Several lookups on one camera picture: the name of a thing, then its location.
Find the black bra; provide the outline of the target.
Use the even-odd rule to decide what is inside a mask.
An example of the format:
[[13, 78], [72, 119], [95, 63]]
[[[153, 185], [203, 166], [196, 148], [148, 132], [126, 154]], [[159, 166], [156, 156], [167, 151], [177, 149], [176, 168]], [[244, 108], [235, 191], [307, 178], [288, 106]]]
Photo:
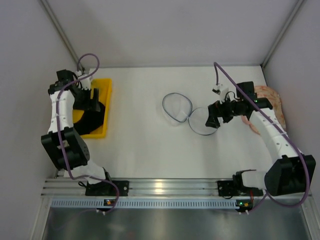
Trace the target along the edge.
[[100, 111], [85, 110], [79, 121], [73, 124], [79, 135], [87, 135], [104, 124], [106, 107], [99, 102]]

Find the white mesh laundry bag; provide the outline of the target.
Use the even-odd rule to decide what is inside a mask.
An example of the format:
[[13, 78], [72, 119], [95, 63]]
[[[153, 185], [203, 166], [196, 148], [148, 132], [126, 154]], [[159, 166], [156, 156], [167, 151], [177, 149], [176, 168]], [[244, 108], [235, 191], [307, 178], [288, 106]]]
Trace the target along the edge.
[[173, 126], [188, 123], [190, 129], [201, 136], [213, 135], [217, 129], [205, 125], [209, 111], [205, 107], [193, 107], [192, 101], [185, 95], [172, 92], [162, 99], [164, 117]]

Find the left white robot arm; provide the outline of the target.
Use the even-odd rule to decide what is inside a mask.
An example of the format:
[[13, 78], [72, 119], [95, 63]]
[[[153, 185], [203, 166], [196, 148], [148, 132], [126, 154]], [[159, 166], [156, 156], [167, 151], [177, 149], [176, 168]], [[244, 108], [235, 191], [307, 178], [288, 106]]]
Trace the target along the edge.
[[49, 86], [51, 119], [41, 144], [58, 170], [72, 179], [86, 178], [90, 187], [111, 183], [109, 173], [97, 165], [84, 141], [90, 134], [104, 135], [108, 105], [107, 88], [93, 88], [89, 75], [59, 70]]

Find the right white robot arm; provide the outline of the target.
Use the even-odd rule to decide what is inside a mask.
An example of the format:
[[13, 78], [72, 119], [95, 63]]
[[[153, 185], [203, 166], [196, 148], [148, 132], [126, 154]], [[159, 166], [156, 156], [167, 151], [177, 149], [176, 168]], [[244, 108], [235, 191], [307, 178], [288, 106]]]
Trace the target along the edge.
[[260, 135], [272, 159], [268, 170], [242, 170], [233, 175], [239, 188], [261, 189], [271, 196], [303, 193], [311, 183], [316, 161], [290, 143], [276, 94], [266, 86], [255, 87], [251, 81], [237, 84], [234, 100], [223, 84], [212, 91], [220, 99], [208, 106], [206, 127], [218, 129], [221, 123], [240, 116]]

